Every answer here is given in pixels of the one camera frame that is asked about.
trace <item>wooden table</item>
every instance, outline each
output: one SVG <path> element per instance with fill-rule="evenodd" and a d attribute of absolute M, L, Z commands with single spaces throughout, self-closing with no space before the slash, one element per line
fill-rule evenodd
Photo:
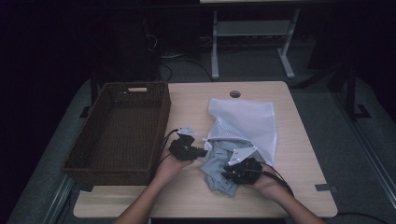
<path fill-rule="evenodd" d="M 172 106 L 167 132 L 189 126 L 199 134 L 194 143 L 198 147 L 203 146 L 202 138 L 207 137 L 214 123 L 207 111 L 210 98 L 230 99 L 230 91 L 240 91 L 240 99 L 274 102 L 278 134 L 276 169 L 288 181 L 295 197 L 316 215 L 336 215 L 331 193 L 316 190 L 315 185 L 326 184 L 326 180 L 284 82 L 180 83 L 169 84 L 169 90 Z M 210 191 L 201 165 L 195 161 L 182 170 L 163 190 L 151 217 L 288 216 L 276 203 L 248 187 L 239 186 L 234 198 Z M 79 194 L 74 214 L 76 217 L 117 217 L 143 188 L 94 187 L 92 192 Z"/>

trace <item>gray carpet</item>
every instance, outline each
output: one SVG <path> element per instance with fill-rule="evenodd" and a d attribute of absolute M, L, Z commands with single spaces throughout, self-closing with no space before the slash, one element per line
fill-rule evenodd
<path fill-rule="evenodd" d="M 220 54 L 219 81 L 264 81 L 281 80 L 289 85 L 297 84 L 315 74 L 307 70 L 312 41 L 294 42 L 290 46 L 290 63 L 296 74 L 294 80 L 286 78 L 276 53 L 276 44 L 258 49 L 247 49 L 236 53 Z M 188 57 L 166 63 L 172 69 L 169 82 L 210 81 L 209 53 L 203 53 L 200 60 L 191 63 Z M 163 79 L 170 75 L 162 66 Z M 309 139 L 340 213 L 361 213 L 396 223 L 396 212 L 379 184 L 367 156 L 353 130 L 347 125 L 333 93 L 324 86 L 328 77 L 304 90 L 291 90 Z M 51 200 L 63 178 L 60 167 L 67 151 L 76 139 L 82 125 L 78 116 L 85 105 L 90 104 L 89 82 L 82 86 L 69 106 L 58 130 L 37 167 L 31 182 L 11 216 L 9 223 L 41 223 L 50 208 Z M 359 119 L 358 125 L 366 133 L 372 146 L 390 176 L 395 178 L 396 125 L 375 99 L 370 87 L 358 80 L 357 103 L 366 106 L 371 119 Z M 69 201 L 65 203 L 58 223 L 111 223 L 113 219 L 83 219 L 73 216 L 73 206 L 78 196 L 78 186 Z M 380 223 L 371 217 L 345 215 L 327 220 L 329 223 Z"/>

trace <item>dark background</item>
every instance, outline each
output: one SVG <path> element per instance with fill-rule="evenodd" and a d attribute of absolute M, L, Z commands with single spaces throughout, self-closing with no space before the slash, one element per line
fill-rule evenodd
<path fill-rule="evenodd" d="M 90 6 L 102 3 L 85 2 Z M 0 223 L 7 221 L 64 111 L 93 70 L 100 74 L 110 74 L 109 77 L 103 77 L 108 80 L 155 77 L 155 58 L 147 54 L 146 47 L 135 48 L 123 54 L 119 51 L 110 52 L 131 44 L 123 42 L 131 36 L 135 42 L 146 44 L 139 21 L 141 15 L 134 15 L 135 18 L 131 19 L 134 21 L 134 29 L 131 28 L 124 35 L 120 32 L 122 17 L 120 21 L 120 17 L 86 15 L 82 9 L 83 6 L 62 0 L 6 0 L 0 3 L 0 158 L 3 192 Z M 346 55 L 352 59 L 350 63 L 357 69 L 358 77 L 372 86 L 378 101 L 396 120 L 394 9 L 390 1 L 369 2 L 354 10 L 343 7 L 337 7 L 336 10 L 305 7 L 295 37 L 313 35 L 317 38 L 318 45 L 310 64 L 312 67 L 325 68 Z M 160 34 L 163 43 L 172 45 L 184 41 L 190 43 L 184 50 L 194 53 L 196 48 L 191 43 L 196 43 L 196 37 L 207 32 L 206 29 L 200 31 L 195 28 L 199 27 L 199 21 L 211 22 L 207 12 L 196 14 L 202 18 L 191 20 L 189 14 L 181 13 L 178 16 L 185 17 L 185 20 L 175 20 L 173 16 L 162 15 L 161 18 L 166 20 L 158 22 L 161 26 L 154 29 Z M 87 27 L 92 24 L 96 25 L 99 31 L 96 29 L 95 32 L 99 33 L 87 33 Z M 183 33 L 183 29 L 175 29 L 180 27 L 185 27 L 184 30 L 189 32 Z M 113 41 L 114 45 L 104 45 L 106 50 L 101 53 L 90 42 L 98 36 L 100 46 L 103 46 L 101 43 L 106 42 L 106 38 L 120 42 Z M 122 60 L 134 63 L 129 64 L 130 67 L 124 67 Z"/>

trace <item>white fabric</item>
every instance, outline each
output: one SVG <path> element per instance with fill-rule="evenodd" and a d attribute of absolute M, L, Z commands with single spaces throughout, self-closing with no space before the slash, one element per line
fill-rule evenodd
<path fill-rule="evenodd" d="M 242 99 L 217 99 L 209 102 L 215 124 L 207 140 L 246 140 L 258 148 L 269 165 L 276 154 L 276 115 L 272 102 Z"/>

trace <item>hand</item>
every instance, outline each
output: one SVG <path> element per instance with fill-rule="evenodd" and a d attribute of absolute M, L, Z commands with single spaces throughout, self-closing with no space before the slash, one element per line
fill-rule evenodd
<path fill-rule="evenodd" d="M 194 161 L 180 161 L 165 149 L 161 155 L 161 163 L 157 169 L 153 181 L 159 182 L 163 187 L 173 180 L 181 169 L 192 164 Z"/>
<path fill-rule="evenodd" d="M 262 170 L 276 175 L 274 169 L 268 165 L 262 164 Z M 265 175 L 261 175 L 259 177 L 259 179 L 253 184 L 253 188 L 264 197 L 275 202 L 277 199 L 283 197 L 285 193 L 289 194 L 276 180 Z"/>

